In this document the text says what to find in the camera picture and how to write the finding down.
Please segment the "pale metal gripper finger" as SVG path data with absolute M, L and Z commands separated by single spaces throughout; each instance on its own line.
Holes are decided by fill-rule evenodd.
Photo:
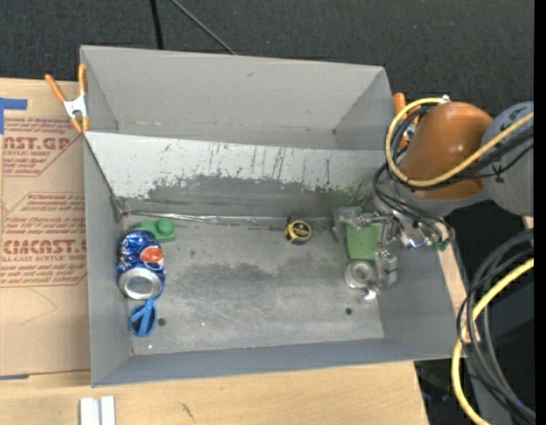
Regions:
M 336 241 L 341 241 L 344 238 L 346 226 L 360 230 L 373 224 L 373 217 L 366 216 L 364 210 L 359 206 L 338 207 L 333 210 L 332 215 L 334 223 L 331 232 Z
M 377 251 L 374 256 L 375 280 L 368 281 L 360 304 L 371 304 L 387 288 L 398 280 L 398 258 L 388 250 Z

